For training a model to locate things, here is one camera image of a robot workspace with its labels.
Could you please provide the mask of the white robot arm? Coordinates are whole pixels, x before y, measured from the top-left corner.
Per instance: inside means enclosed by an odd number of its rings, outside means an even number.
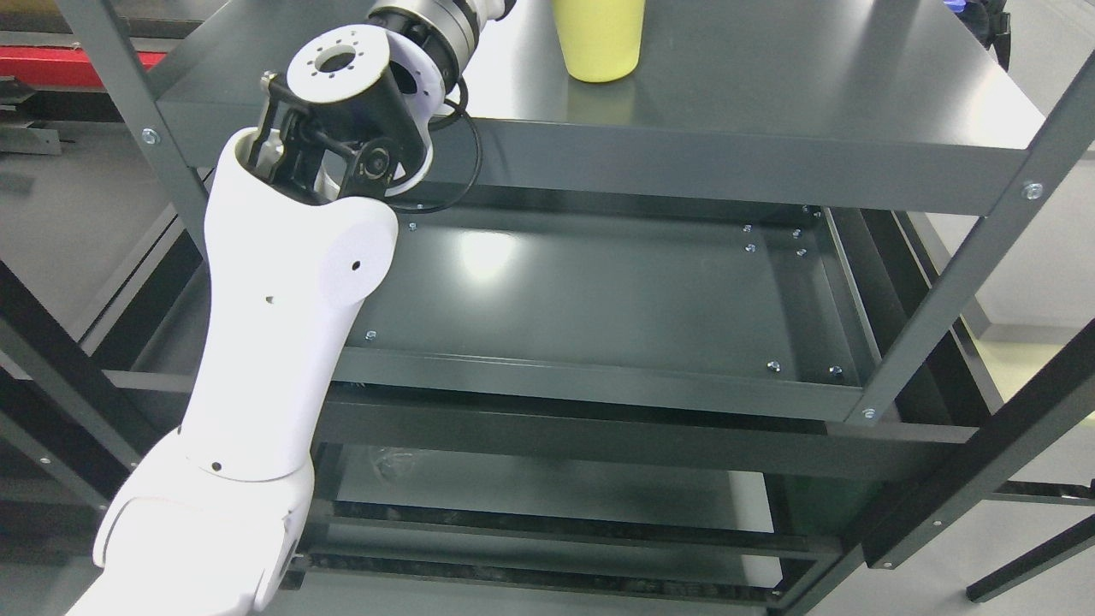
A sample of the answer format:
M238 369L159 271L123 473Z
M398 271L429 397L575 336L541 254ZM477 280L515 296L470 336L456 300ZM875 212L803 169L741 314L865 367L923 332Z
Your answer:
M311 443L353 321L387 277L389 198L425 178L430 125L510 1L381 1L263 74L204 212L210 311L181 423L122 484L71 615L266 608L306 528Z

